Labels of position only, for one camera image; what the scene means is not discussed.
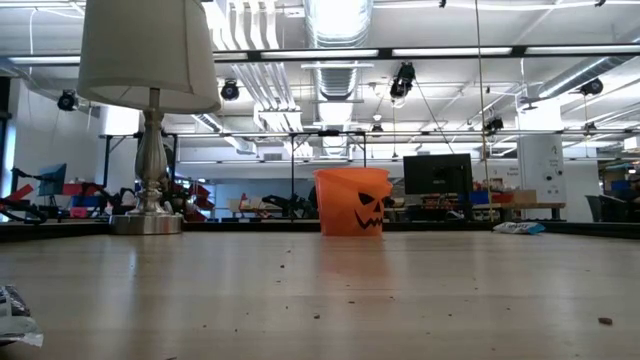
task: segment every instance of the cardboard box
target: cardboard box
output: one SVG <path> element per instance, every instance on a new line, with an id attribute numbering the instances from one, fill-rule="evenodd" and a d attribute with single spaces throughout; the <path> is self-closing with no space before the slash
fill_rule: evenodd
<path id="1" fill-rule="evenodd" d="M 538 202 L 538 195 L 535 190 L 515 190 L 513 191 L 511 202 L 515 204 L 535 204 Z"/>

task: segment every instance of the crumb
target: crumb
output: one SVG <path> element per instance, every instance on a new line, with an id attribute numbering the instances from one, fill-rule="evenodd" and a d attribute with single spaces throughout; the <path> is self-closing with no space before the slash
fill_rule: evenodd
<path id="1" fill-rule="evenodd" d="M 611 318 L 598 318 L 598 322 L 602 325 L 613 325 L 613 320 Z"/>

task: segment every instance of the orange pumpkin bucket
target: orange pumpkin bucket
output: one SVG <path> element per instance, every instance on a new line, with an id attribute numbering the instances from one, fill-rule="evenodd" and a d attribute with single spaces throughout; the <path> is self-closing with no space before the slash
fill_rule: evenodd
<path id="1" fill-rule="evenodd" d="M 337 168 L 313 172 L 320 227 L 325 236 L 380 236 L 384 204 L 391 194 L 389 171 Z"/>

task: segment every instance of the plastic bag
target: plastic bag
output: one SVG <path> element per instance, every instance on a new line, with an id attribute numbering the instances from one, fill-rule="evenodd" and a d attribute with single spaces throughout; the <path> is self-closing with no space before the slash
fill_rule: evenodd
<path id="1" fill-rule="evenodd" d="M 493 231 L 497 231 L 504 234 L 525 234 L 535 235 L 545 230 L 545 227 L 538 223 L 511 223 L 506 222 L 500 225 L 496 225 Z"/>
<path id="2" fill-rule="evenodd" d="M 13 286 L 0 286 L 0 346 L 16 341 L 42 346 L 44 336 Z"/>

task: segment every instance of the lamp stem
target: lamp stem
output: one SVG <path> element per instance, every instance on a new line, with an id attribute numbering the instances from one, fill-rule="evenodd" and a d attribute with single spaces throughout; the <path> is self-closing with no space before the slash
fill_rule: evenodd
<path id="1" fill-rule="evenodd" d="M 149 110 L 144 114 L 144 134 L 136 154 L 135 172 L 142 190 L 138 192 L 138 206 L 129 215 L 162 216 L 168 213 L 160 205 L 162 193 L 161 180 L 167 174 L 167 156 L 162 144 L 162 119 L 160 107 L 160 89 L 149 91 Z"/>

